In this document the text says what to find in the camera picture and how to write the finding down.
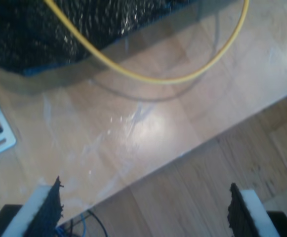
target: black object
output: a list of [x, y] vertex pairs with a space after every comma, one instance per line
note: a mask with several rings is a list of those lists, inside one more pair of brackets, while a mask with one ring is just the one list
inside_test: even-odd
[[107, 234], [107, 231], [106, 231], [106, 228], [104, 227], [103, 223], [99, 220], [99, 218], [95, 215], [94, 212], [92, 212], [91, 210], [87, 210], [87, 212], [90, 214], [90, 216], [93, 216], [96, 221], [99, 223], [99, 225], [101, 226], [103, 232], [104, 232], [104, 235], [105, 237], [108, 237], [108, 234]]
[[287, 217], [285, 213], [281, 211], [268, 211], [267, 214], [280, 236], [287, 237]]
[[52, 236], [63, 210], [60, 201], [60, 179], [56, 179], [38, 213], [26, 230], [25, 237]]
[[[55, 0], [97, 49], [194, 1]], [[1, 68], [32, 75], [88, 56], [43, 0], [0, 0]]]
[[[23, 234], [24, 237], [51, 237], [61, 218], [63, 207], [60, 201], [61, 183], [59, 177], [51, 187], [38, 213]], [[9, 223], [17, 215], [22, 205], [5, 205], [0, 211], [0, 236], [5, 232]]]
[[235, 183], [231, 185], [231, 204], [228, 207], [228, 221], [235, 237], [260, 237], [254, 221]]
[[4, 233], [11, 220], [16, 216], [22, 205], [4, 205], [0, 210], [0, 236]]

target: white foam block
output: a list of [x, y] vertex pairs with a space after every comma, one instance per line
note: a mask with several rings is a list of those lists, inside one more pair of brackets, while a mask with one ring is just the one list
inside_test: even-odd
[[280, 237], [254, 190], [240, 191], [261, 237]]
[[9, 223], [2, 237], [21, 237], [38, 213], [52, 186], [38, 186]]

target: wooden tabletop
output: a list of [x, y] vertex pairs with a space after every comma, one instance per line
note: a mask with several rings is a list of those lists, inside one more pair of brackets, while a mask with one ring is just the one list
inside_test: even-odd
[[[237, 23], [243, 3], [223, 2], [192, 4], [104, 53], [149, 76], [191, 72]], [[234, 45], [192, 83], [142, 84], [94, 58], [30, 78], [0, 70], [0, 106], [17, 138], [0, 154], [0, 209], [60, 176], [64, 222], [285, 96], [281, 0], [251, 0]]]

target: yellow cable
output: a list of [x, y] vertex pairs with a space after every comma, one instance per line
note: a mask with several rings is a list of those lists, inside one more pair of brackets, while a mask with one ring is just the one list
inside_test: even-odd
[[78, 39], [78, 41], [84, 45], [84, 47], [95, 57], [97, 57], [102, 63], [106, 66], [114, 69], [115, 71], [123, 74], [131, 79], [139, 80], [142, 82], [147, 83], [154, 83], [154, 84], [179, 84], [186, 81], [190, 81], [195, 79], [196, 77], [200, 76], [204, 72], [206, 72], [210, 67], [212, 67], [229, 49], [232, 45], [236, 37], [238, 36], [244, 20], [246, 18], [246, 13], [248, 10], [249, 0], [244, 0], [242, 13], [236, 28], [234, 29], [233, 33], [231, 34], [230, 38], [227, 40], [225, 45], [220, 49], [220, 51], [204, 66], [199, 68], [197, 71], [190, 73], [188, 75], [177, 77], [177, 78], [169, 78], [169, 79], [159, 79], [153, 77], [147, 77], [135, 72], [132, 72], [128, 69], [121, 67], [119, 64], [113, 62], [109, 58], [107, 58], [104, 54], [102, 54], [97, 48], [95, 48], [71, 23], [71, 21], [64, 15], [64, 13], [59, 9], [59, 7], [54, 3], [53, 0], [44, 0], [44, 2], [51, 8], [54, 14], [62, 21], [62, 23], [69, 29], [69, 31]]

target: black plastic bag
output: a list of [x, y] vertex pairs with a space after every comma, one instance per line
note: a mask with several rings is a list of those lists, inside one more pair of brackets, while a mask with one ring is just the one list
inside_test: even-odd
[[[56, 0], [80, 32], [103, 49], [195, 0]], [[88, 51], [43, 0], [0, 0], [0, 67], [32, 75], [77, 62]]]

